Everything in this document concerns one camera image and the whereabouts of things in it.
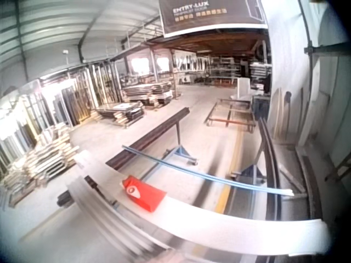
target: red tag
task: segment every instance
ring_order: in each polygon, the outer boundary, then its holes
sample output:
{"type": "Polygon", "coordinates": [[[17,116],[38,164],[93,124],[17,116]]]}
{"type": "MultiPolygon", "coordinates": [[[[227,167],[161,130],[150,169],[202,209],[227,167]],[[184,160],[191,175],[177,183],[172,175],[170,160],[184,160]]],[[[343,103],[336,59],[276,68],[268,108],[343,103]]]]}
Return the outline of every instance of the red tag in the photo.
{"type": "Polygon", "coordinates": [[[122,183],[128,197],[149,212],[155,211],[166,195],[166,192],[154,188],[131,175],[122,183]]]}

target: metal profile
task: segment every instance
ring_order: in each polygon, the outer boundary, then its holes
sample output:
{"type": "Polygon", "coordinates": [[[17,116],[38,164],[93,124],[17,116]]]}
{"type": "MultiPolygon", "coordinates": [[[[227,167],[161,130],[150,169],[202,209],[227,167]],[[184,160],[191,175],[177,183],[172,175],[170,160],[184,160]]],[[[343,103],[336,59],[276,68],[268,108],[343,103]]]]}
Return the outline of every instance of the metal profile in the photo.
{"type": "Polygon", "coordinates": [[[235,186],[235,187],[239,187],[239,188],[242,188],[242,189],[247,189],[247,190],[253,190],[253,191],[261,191],[261,192],[266,192],[266,193],[274,193],[274,194],[277,194],[277,195],[286,195],[286,196],[293,196],[293,192],[291,189],[275,189],[275,188],[268,188],[268,187],[261,187],[261,186],[255,186],[255,185],[248,185],[248,184],[244,184],[244,183],[241,183],[241,182],[236,182],[236,181],[231,181],[231,180],[227,180],[227,179],[222,179],[222,178],[217,178],[217,177],[214,177],[212,175],[208,175],[208,174],[205,174],[205,173],[200,173],[200,172],[197,172],[197,171],[193,171],[193,170],[189,170],[189,169],[186,169],[186,168],[183,168],[183,167],[179,167],[177,165],[174,165],[174,164],[171,164],[171,163],[167,163],[163,160],[160,160],[158,158],[155,158],[155,157],[152,157],[152,156],[149,156],[145,153],[142,153],[138,150],[135,150],[133,148],[130,148],[130,147],[127,147],[127,146],[122,146],[123,149],[135,154],[135,155],[140,155],[140,156],[143,156],[147,159],[150,159],[154,162],[157,162],[159,164],[163,164],[164,166],[167,166],[167,167],[170,167],[170,168],[173,168],[175,170],[178,170],[178,171],[182,171],[184,173],[187,173],[187,174],[191,174],[193,176],[197,176],[197,177],[200,177],[200,178],[203,178],[203,179],[207,179],[207,180],[211,180],[211,181],[214,181],[214,182],[220,182],[222,184],[226,184],[226,185],[230,185],[230,186],[235,186]]]}

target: warehouse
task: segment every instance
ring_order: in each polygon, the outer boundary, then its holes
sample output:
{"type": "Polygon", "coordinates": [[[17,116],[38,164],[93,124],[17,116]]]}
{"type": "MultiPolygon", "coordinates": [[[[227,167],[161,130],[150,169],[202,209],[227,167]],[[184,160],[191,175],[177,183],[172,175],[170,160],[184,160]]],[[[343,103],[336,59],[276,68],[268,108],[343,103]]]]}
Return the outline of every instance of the warehouse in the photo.
{"type": "Polygon", "coordinates": [[[0,18],[2,260],[330,249],[351,60],[326,2],[15,0],[0,18]]]}

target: banner sign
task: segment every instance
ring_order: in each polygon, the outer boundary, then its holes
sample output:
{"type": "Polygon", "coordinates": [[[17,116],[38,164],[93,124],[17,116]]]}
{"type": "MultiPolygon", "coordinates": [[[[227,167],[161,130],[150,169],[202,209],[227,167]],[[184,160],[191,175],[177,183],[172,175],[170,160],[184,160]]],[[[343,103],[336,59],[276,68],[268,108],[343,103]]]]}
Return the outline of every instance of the banner sign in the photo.
{"type": "Polygon", "coordinates": [[[216,28],[268,28],[261,0],[159,0],[165,37],[216,28]]]}

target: window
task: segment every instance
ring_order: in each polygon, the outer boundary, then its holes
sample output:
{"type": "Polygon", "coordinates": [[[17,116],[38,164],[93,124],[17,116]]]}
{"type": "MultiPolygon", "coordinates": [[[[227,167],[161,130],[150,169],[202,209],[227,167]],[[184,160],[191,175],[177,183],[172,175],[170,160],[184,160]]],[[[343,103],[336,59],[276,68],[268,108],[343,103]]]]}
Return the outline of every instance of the window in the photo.
{"type": "Polygon", "coordinates": [[[169,71],[169,59],[168,58],[158,58],[157,64],[161,69],[161,72],[169,71]]]}
{"type": "Polygon", "coordinates": [[[150,73],[149,60],[147,58],[132,59],[132,67],[138,75],[147,75],[150,73]]]}

